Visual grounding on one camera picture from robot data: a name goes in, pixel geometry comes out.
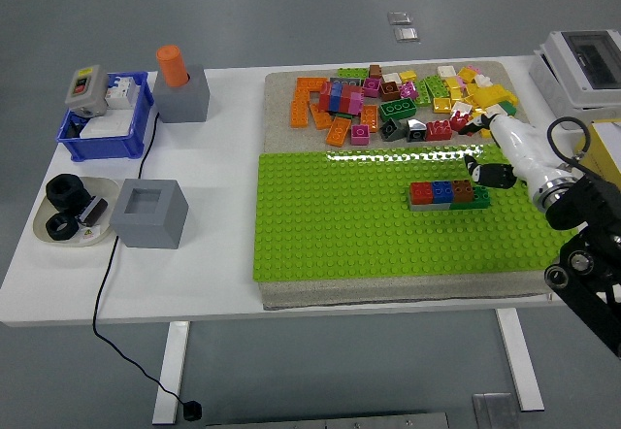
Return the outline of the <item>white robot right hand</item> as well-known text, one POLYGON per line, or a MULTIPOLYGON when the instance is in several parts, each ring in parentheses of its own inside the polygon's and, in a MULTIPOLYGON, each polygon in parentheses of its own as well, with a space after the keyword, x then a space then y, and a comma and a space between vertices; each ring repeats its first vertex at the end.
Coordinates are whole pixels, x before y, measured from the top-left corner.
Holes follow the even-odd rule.
POLYGON ((472 180, 477 184, 508 189, 518 180, 527 184, 531 198, 542 195, 562 183, 575 182, 570 172, 559 168, 560 160, 533 125, 508 115, 480 115, 460 131, 460 135, 489 129, 508 164, 480 164, 467 155, 464 160, 472 180))

